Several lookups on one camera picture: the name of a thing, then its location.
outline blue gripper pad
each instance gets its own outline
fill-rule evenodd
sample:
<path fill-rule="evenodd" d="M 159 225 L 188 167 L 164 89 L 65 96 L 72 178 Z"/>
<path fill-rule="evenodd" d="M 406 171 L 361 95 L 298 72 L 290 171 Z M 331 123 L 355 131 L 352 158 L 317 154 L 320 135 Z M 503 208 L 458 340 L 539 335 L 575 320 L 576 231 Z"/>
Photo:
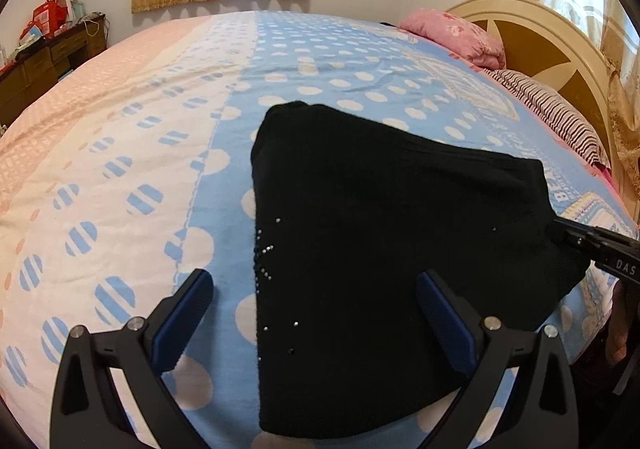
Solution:
<path fill-rule="evenodd" d="M 446 287 L 444 281 L 433 272 L 422 272 L 418 276 L 416 281 L 418 304 L 436 334 L 451 367 L 454 371 L 459 371 L 471 378 L 478 365 L 478 355 L 481 351 L 478 344 L 481 342 L 481 337 L 474 336 L 465 321 L 457 314 L 449 300 L 455 300 L 456 296 L 447 287 L 450 294 L 447 298 L 434 279 L 437 279 L 441 286 Z"/>
<path fill-rule="evenodd" d="M 157 375 L 171 371 L 213 299 L 209 272 L 194 270 L 178 291 L 166 297 L 149 315 L 144 347 Z"/>

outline metal screw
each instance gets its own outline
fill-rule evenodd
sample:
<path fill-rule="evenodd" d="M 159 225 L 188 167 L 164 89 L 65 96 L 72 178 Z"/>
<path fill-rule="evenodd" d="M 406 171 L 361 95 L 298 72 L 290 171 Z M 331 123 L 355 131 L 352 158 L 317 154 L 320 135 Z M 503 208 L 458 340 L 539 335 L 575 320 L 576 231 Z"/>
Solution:
<path fill-rule="evenodd" d="M 132 332 L 137 332 L 145 325 L 144 317 L 132 317 L 127 322 L 127 328 Z"/>
<path fill-rule="evenodd" d="M 555 337 L 558 337 L 558 328 L 553 326 L 553 324 L 546 325 L 544 331 L 545 331 L 545 335 L 550 339 L 554 339 Z"/>
<path fill-rule="evenodd" d="M 69 335 L 71 335 L 74 339 L 79 339 L 84 334 L 84 326 L 78 324 L 78 326 L 74 326 L 71 328 Z"/>
<path fill-rule="evenodd" d="M 484 318 L 484 326 L 488 330 L 495 332 L 502 327 L 502 322 L 497 317 L 490 315 L 489 317 Z"/>

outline striped pillow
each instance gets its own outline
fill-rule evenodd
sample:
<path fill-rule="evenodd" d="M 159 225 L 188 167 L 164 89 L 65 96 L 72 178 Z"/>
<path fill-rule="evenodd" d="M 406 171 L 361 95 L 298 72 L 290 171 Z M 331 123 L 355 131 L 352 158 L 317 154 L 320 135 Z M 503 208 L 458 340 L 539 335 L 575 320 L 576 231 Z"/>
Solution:
<path fill-rule="evenodd" d="M 514 70 L 485 70 L 545 122 L 588 164 L 610 168 L 606 149 L 593 125 L 556 90 Z"/>

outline cream headboard frame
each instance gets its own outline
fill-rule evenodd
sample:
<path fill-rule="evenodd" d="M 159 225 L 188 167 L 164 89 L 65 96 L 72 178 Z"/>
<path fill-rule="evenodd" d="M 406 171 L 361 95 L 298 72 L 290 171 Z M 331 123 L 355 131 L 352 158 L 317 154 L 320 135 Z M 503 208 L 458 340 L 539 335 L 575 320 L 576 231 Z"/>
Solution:
<path fill-rule="evenodd" d="M 500 39 L 507 67 L 553 87 L 591 122 L 604 143 L 612 177 L 638 221 L 640 202 L 616 155 L 609 122 L 607 60 L 570 21 L 530 0 L 469 0 L 448 12 Z"/>

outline red bag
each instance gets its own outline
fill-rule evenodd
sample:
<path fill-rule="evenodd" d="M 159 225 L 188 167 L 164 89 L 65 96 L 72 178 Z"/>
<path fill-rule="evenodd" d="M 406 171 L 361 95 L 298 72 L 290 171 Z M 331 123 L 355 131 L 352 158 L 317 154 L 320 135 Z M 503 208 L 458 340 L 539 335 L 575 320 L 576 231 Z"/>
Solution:
<path fill-rule="evenodd" d="M 51 39 L 53 32 L 66 22 L 66 7 L 55 0 L 48 0 L 33 11 L 33 20 L 38 23 L 44 37 Z"/>

